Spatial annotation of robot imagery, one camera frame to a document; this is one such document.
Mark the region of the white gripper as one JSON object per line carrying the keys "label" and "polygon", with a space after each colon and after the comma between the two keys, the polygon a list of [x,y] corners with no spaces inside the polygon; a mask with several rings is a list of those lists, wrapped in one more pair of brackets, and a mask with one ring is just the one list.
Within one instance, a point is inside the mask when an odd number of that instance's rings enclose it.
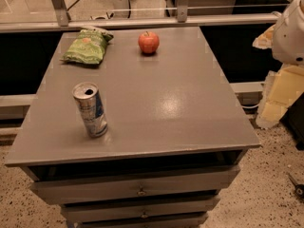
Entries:
{"label": "white gripper", "polygon": [[257,126],[272,128],[304,93],[304,0],[293,0],[252,46],[272,48],[273,57],[284,63],[279,72],[268,73],[257,110]]}

